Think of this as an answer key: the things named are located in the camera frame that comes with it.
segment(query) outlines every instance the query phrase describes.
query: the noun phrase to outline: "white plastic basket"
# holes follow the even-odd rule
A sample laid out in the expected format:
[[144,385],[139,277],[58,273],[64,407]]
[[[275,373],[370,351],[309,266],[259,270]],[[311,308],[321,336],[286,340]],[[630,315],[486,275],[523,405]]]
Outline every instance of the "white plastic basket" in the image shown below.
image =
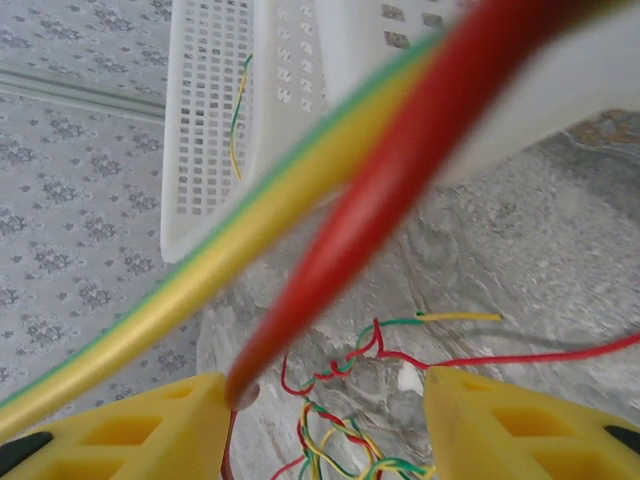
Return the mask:
[[[325,110],[470,0],[174,0],[165,120],[162,256],[187,255]],[[542,52],[467,139],[453,182],[598,111],[640,108],[640,5]],[[242,64],[251,81],[229,159]]]

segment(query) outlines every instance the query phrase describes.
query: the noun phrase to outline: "perforated basket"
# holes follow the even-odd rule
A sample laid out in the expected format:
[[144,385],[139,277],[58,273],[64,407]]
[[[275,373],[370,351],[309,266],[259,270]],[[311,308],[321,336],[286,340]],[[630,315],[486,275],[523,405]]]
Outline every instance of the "perforated basket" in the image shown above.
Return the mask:
[[[324,82],[333,105],[390,56],[453,23],[473,3],[174,0],[163,258],[174,262],[187,255],[315,123],[326,109]],[[530,62],[440,180],[454,182],[595,112],[640,108],[638,45],[640,5],[558,40]],[[238,183],[229,130],[242,65],[252,51],[237,131]]]

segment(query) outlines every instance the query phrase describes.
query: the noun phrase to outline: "gray patterned fabric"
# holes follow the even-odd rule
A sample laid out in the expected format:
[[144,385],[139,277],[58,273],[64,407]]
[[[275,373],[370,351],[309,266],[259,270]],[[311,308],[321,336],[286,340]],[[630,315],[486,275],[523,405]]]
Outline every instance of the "gray patterned fabric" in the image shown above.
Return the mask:
[[[99,335],[166,274],[162,127],[0,95],[0,397]],[[68,406],[195,373],[197,318]]]
[[[393,328],[389,348],[424,361],[584,348],[640,329],[640,115],[604,114],[455,188],[425,197],[355,285],[291,350],[299,386],[344,361],[372,318],[416,310],[501,312],[503,324]],[[326,211],[257,261],[206,310],[198,370],[223,370],[248,339]],[[261,378],[256,405],[239,416],[232,460],[240,478],[267,478],[300,455],[301,401]],[[625,417],[640,425],[640,347],[563,365],[483,367],[478,372]],[[431,461],[422,374],[368,358],[350,378],[311,398],[355,415],[385,453]],[[312,418],[317,438],[327,425]],[[330,451],[358,471],[365,460],[344,437]]]
[[164,97],[171,0],[2,0],[0,59]]

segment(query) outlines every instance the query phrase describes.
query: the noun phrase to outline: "yellow plastic tool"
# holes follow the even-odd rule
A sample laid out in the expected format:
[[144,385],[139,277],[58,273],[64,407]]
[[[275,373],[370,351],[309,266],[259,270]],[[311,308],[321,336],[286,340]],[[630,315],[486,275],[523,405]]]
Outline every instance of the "yellow plastic tool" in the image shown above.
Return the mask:
[[217,480],[223,387],[220,373],[198,375],[41,426],[53,439],[2,480]]
[[640,428],[620,418],[453,368],[425,383],[440,480],[640,479]]

